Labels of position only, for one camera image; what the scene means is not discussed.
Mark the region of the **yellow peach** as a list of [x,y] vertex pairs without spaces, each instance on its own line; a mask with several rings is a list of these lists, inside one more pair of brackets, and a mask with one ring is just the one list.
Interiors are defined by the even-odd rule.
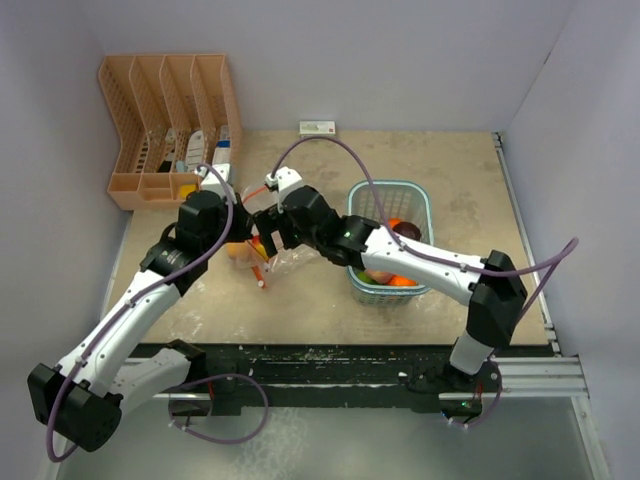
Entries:
[[246,262],[251,258],[251,247],[247,242],[227,243],[225,248],[231,260]]

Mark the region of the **pink peach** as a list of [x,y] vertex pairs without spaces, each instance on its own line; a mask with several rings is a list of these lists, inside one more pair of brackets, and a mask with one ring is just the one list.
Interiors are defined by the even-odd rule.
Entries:
[[381,285],[386,285],[392,278],[393,274],[384,271],[367,269],[365,274],[374,282]]

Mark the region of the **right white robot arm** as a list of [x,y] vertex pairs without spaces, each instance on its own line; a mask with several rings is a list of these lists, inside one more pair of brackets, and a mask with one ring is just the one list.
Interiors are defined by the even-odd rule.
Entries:
[[398,235],[387,225],[358,215],[340,215],[313,187],[303,185],[253,216],[269,255],[306,245],[331,263],[399,275],[436,290],[467,309],[466,325],[445,366],[446,383],[467,391],[498,349],[508,346],[528,292],[511,258],[493,250],[463,255]]

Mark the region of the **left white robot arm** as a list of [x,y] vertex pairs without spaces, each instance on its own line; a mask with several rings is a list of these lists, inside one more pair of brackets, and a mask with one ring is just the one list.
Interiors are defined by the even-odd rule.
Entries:
[[202,387],[206,354],[182,340],[132,368],[125,362],[150,327],[206,273],[209,259],[226,242],[248,239],[251,229],[237,193],[190,194],[99,324],[55,366],[34,367],[27,385],[35,417],[46,427],[50,461],[60,463],[76,449],[101,448],[124,415],[157,393]]

